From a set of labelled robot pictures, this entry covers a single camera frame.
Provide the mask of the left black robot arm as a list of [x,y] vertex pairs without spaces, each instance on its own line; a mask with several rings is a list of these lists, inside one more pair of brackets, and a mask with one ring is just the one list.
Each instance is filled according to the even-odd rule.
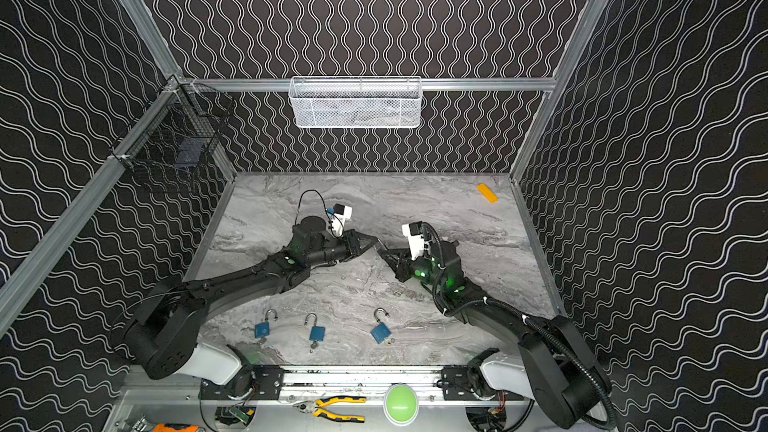
[[292,227],[286,246],[250,267],[177,285],[157,284],[113,333],[113,344],[125,345],[153,380],[187,375],[218,386],[231,399],[248,397],[256,389],[254,366],[232,346],[200,342],[201,327],[252,300],[290,291],[314,269],[348,262],[377,244],[377,237],[354,229],[335,237],[324,219],[306,217]]

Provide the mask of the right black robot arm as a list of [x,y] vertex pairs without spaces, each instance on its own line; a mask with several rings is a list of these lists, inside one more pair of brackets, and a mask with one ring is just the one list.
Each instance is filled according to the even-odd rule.
[[493,297],[464,273],[458,242],[441,239],[429,223],[406,224],[403,233],[407,247],[377,247],[395,277],[417,280],[443,316],[481,328],[518,351],[524,378],[509,381],[487,372],[496,359],[490,353],[475,367],[478,394],[509,391],[529,398],[563,429],[579,421],[604,431],[616,427],[607,375],[570,319],[546,319]]

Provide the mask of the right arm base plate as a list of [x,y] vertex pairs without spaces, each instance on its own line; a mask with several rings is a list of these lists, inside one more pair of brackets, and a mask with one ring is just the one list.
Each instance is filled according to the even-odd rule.
[[494,401],[500,398],[524,401],[519,394],[492,389],[478,366],[445,366],[435,386],[442,391],[446,401]]

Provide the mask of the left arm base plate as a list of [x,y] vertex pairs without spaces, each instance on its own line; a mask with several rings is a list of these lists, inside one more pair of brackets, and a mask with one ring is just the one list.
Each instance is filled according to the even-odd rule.
[[277,365],[245,365],[224,385],[202,380],[199,398],[203,401],[277,400],[285,371]]

